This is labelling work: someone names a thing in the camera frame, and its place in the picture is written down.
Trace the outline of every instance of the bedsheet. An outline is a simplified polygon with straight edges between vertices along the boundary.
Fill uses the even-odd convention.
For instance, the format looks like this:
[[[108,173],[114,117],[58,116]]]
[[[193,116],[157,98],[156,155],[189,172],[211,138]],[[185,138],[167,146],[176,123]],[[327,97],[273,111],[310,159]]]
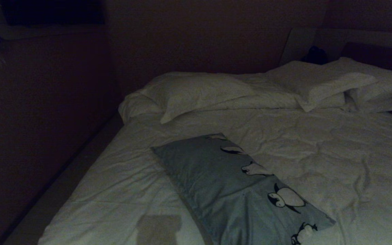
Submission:
[[[392,244],[392,115],[340,109],[129,119],[53,218],[40,245],[209,244],[149,149],[223,132],[336,220],[304,244]]]

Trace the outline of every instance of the white pillow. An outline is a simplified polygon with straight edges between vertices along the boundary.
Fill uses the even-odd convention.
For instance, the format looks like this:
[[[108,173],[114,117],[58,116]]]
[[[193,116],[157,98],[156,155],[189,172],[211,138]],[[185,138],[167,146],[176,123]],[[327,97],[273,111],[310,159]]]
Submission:
[[[392,111],[392,98],[381,100],[381,101],[366,101],[361,107],[358,107],[352,98],[347,96],[347,103],[343,110],[349,112],[361,112],[361,113],[381,113]]]
[[[329,96],[377,82],[371,75],[342,72],[298,61],[289,62],[266,74],[269,79],[296,93],[297,102],[306,112]]]
[[[197,111],[230,110],[230,109],[297,109],[301,108],[294,93],[274,82],[255,83],[251,85],[255,91],[253,96],[231,99]],[[319,102],[316,108],[342,107],[345,104],[344,93],[338,93]]]
[[[153,100],[141,94],[140,90],[125,96],[124,101],[119,105],[118,111],[124,124],[128,122],[129,118],[138,115],[163,113],[161,108]]]
[[[375,76],[378,82],[360,88],[354,88],[348,94],[361,106],[366,101],[382,101],[392,98],[392,71],[373,65],[341,57],[339,60],[324,65],[343,72],[361,72]]]
[[[226,74],[177,74],[160,76],[141,90],[165,112],[162,124],[183,113],[254,94],[248,84]]]

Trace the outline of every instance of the bed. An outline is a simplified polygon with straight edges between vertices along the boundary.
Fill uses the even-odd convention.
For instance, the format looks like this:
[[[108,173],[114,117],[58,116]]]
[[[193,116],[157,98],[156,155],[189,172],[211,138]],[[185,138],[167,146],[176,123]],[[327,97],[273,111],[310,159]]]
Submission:
[[[342,56],[153,79],[39,244],[392,244],[392,49]]]

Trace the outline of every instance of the wall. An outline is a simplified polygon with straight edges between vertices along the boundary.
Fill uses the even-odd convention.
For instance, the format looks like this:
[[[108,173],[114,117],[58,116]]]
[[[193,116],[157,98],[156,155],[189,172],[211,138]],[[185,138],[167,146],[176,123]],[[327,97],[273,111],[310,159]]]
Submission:
[[[323,27],[392,32],[392,0],[330,0]]]
[[[0,64],[0,237],[120,93],[104,31],[5,41]]]
[[[122,93],[168,71],[265,72],[292,27],[320,27],[327,0],[106,0]]]

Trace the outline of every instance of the pillowcase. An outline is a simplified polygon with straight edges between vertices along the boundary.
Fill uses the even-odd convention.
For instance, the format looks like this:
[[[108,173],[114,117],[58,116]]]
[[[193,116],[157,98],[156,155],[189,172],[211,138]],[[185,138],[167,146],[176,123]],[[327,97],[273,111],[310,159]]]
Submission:
[[[300,106],[309,112],[320,101],[337,93],[377,82],[371,75],[359,72],[342,72],[306,62],[293,61],[270,70],[270,79],[296,93]]]
[[[248,84],[226,74],[185,74],[161,76],[141,90],[165,112],[162,124],[198,108],[254,94]]]
[[[352,89],[348,94],[361,106],[366,101],[383,101],[392,98],[392,71],[341,57],[339,60],[324,65],[343,72],[361,72],[375,76],[378,82]]]
[[[315,108],[322,109],[322,108],[342,107],[345,104],[346,104],[346,99],[344,97],[344,93],[337,93],[325,99],[322,99]]]
[[[125,96],[124,101],[119,105],[118,111],[124,124],[128,122],[129,118],[134,116],[147,113],[163,113],[161,108],[153,100],[144,96],[139,91]]]
[[[214,244],[300,244],[335,223],[222,133],[152,150]]]
[[[382,113],[392,111],[392,98],[381,101],[366,101],[360,107],[349,96],[346,100],[347,103],[342,109],[349,112]]]
[[[294,94],[280,85],[265,81],[250,85],[254,95],[231,99],[199,110],[259,109],[259,108],[298,108]]]

